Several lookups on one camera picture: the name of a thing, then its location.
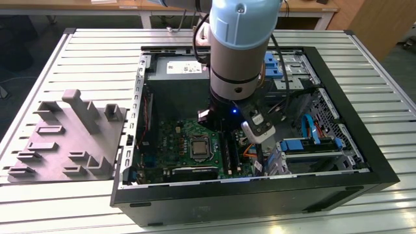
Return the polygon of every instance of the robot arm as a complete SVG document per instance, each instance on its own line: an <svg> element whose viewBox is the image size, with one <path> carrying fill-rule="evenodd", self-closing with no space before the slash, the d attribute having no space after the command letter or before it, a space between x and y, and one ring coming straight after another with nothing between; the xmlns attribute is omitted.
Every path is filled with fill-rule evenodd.
<svg viewBox="0 0 416 234"><path fill-rule="evenodd" d="M280 0L152 0L208 12L211 28L211 106L199 123L214 131L242 126L252 143L275 133L262 97L255 95Z"/></svg>

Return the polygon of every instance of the cpu socket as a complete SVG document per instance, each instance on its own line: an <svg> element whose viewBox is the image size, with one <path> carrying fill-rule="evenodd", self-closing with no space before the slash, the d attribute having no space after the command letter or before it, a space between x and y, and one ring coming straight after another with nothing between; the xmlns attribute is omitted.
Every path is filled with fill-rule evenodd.
<svg viewBox="0 0 416 234"><path fill-rule="evenodd" d="M203 162L211 156L210 138L192 136L191 138L191 158Z"/></svg>

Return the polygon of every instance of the green motherboard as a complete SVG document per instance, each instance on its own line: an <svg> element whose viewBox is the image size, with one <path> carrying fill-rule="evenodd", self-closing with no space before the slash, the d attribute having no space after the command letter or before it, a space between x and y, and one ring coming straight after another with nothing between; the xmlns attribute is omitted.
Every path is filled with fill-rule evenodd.
<svg viewBox="0 0 416 234"><path fill-rule="evenodd" d="M247 144L240 143L246 137L243 131L234 132L243 159ZM218 167L219 178L252 177L252 162L242 160L239 171L224 170L219 134L203 127L196 120L168 120L159 122L158 151L155 156L142 155L142 165L147 183L163 183L163 176L171 168Z"/></svg>

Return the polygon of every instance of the white label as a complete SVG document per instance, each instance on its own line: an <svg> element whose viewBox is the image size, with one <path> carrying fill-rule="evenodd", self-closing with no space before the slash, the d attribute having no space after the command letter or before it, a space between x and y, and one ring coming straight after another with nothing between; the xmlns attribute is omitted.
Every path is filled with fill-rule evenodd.
<svg viewBox="0 0 416 234"><path fill-rule="evenodd" d="M323 11L338 11L338 9L335 9L335 8L327 8L327 9L323 9Z"/></svg>
<svg viewBox="0 0 416 234"><path fill-rule="evenodd" d="M255 167L258 168L259 171L263 170L263 166L258 161L255 162Z"/></svg>
<svg viewBox="0 0 416 234"><path fill-rule="evenodd" d="M136 6L119 6L120 9L138 9Z"/></svg>
<svg viewBox="0 0 416 234"><path fill-rule="evenodd" d="M256 115L256 116L252 118L252 120L254 120L255 125L262 124L263 121L264 121L263 115L262 115L262 114Z"/></svg>
<svg viewBox="0 0 416 234"><path fill-rule="evenodd" d="M198 61L168 62L167 74L203 73L203 66Z"/></svg>

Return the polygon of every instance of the table leg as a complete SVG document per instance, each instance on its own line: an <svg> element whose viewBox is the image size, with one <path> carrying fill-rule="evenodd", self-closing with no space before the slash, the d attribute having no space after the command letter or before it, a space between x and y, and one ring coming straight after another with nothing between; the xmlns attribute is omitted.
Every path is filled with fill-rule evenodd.
<svg viewBox="0 0 416 234"><path fill-rule="evenodd" d="M140 11L142 24L146 29L152 28L151 15L150 11Z"/></svg>
<svg viewBox="0 0 416 234"><path fill-rule="evenodd" d="M47 16L50 24L56 24L56 16Z"/></svg>
<svg viewBox="0 0 416 234"><path fill-rule="evenodd" d="M315 30L327 30L328 24L331 22L334 12L324 12L319 18Z"/></svg>

